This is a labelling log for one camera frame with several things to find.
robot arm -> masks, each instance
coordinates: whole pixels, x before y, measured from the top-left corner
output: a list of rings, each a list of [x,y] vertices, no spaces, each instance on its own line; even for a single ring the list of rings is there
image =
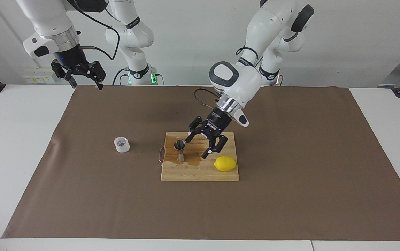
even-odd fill
[[[290,46],[291,50],[300,48],[302,46],[300,43],[294,45],[300,39],[294,43],[289,41],[293,41],[297,36],[292,37],[306,27],[314,13],[310,5],[305,5],[300,0],[262,0],[262,2],[261,8],[248,25],[246,43],[242,48],[243,54],[237,63],[232,65],[228,62],[218,62],[209,71],[211,84],[221,97],[206,120],[203,121],[198,116],[189,125],[189,135],[186,138],[186,142],[189,143],[194,135],[202,134],[209,140],[209,147],[202,155],[203,158],[213,152],[221,151],[227,141],[221,133],[232,119],[244,127],[249,125],[243,108],[261,87],[264,76],[255,69],[257,60],[264,54],[262,68],[265,71],[278,70],[282,56],[277,50],[290,50]],[[220,139],[217,145],[215,145],[216,138]]]
[[[79,33],[66,15],[66,7],[68,9],[76,5],[76,2],[69,5],[66,0],[16,1],[36,31],[23,42],[27,53],[32,58],[53,53],[55,59],[52,62],[52,69],[58,78],[64,78],[75,88],[76,81],[71,75],[83,75],[95,81],[101,90],[106,73],[98,61],[92,63],[87,61],[79,44]],[[106,8],[107,2],[79,0],[77,5],[83,11],[100,12]]]
[[[128,65],[131,84],[154,84],[156,69],[146,61],[146,56],[139,48],[149,47],[154,43],[154,34],[137,14],[133,0],[110,0],[112,15],[123,25],[113,26],[120,34],[119,49]],[[106,40],[116,45],[116,34],[106,30]]]

wooden cutting board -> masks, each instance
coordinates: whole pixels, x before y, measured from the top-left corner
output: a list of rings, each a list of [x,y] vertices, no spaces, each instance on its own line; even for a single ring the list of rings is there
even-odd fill
[[[202,154],[208,148],[208,140],[203,135],[195,135],[183,150],[184,162],[178,162],[178,151],[174,142],[185,140],[187,133],[166,133],[164,142],[164,159],[161,169],[162,181],[238,181],[239,171],[236,166],[229,172],[221,172],[214,167],[219,156],[227,155],[237,161],[234,133],[223,133],[228,141],[220,153],[210,154],[202,159]]]

green indicator light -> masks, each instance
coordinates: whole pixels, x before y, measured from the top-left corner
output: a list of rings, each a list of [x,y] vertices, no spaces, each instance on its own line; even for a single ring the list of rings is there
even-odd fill
[[[157,82],[157,78],[155,78],[155,74],[151,73],[152,83],[155,84]]]

yellow lemon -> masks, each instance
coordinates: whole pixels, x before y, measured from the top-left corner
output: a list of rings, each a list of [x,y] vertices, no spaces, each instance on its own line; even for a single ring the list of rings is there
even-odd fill
[[[228,172],[230,170],[233,170],[236,167],[237,163],[236,161],[229,156],[220,156],[216,159],[216,162],[214,162],[214,167],[217,168],[217,170],[220,170],[222,172]]]

jigger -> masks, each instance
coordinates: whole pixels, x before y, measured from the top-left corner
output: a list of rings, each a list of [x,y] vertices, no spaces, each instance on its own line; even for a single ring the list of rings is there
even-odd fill
[[[174,148],[175,148],[175,150],[178,151],[177,161],[179,161],[179,162],[184,162],[183,149],[185,146],[186,146],[186,142],[184,140],[177,140],[174,143]]]

